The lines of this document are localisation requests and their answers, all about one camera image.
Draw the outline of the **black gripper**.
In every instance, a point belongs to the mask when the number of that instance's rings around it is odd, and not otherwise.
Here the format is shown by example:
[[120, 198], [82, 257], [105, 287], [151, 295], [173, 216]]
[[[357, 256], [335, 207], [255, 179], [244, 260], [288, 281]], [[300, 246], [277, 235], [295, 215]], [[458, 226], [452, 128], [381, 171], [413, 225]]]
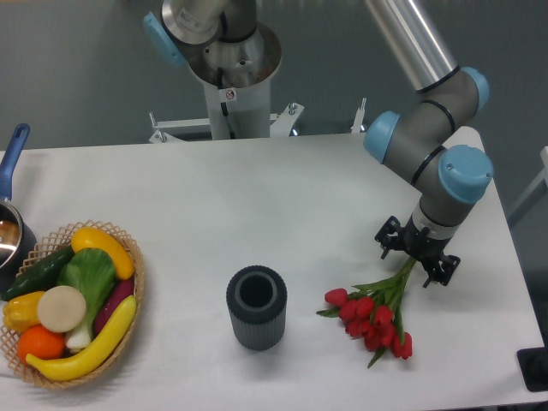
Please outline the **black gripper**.
[[459, 257], [444, 254], [444, 249], [450, 242], [449, 238], [434, 239], [430, 237], [430, 230], [427, 227], [417, 229], [413, 222], [407, 222], [403, 228], [394, 216], [385, 221], [374, 240], [382, 249], [381, 259], [385, 259], [390, 251], [404, 250], [420, 261], [428, 276], [423, 283], [424, 288], [431, 283], [447, 286], [461, 263]]

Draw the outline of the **silver blue-capped robot arm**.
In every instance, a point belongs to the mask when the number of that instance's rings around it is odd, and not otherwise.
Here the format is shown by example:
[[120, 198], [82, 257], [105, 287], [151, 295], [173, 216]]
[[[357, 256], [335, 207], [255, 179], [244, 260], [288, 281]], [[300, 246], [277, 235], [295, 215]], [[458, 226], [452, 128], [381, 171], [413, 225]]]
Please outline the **silver blue-capped robot arm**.
[[[387, 111], [365, 131], [365, 150], [420, 192], [409, 220], [389, 218], [376, 239], [385, 252], [417, 259], [430, 282], [447, 284], [460, 260], [444, 249], [484, 195], [493, 166], [480, 149], [445, 142], [483, 108], [489, 84], [457, 64], [416, 2], [366, 6], [420, 95], [407, 115]], [[276, 134], [270, 85], [282, 51], [276, 34], [258, 21], [256, 2], [165, 1], [142, 24], [162, 57], [201, 82], [213, 139]]]

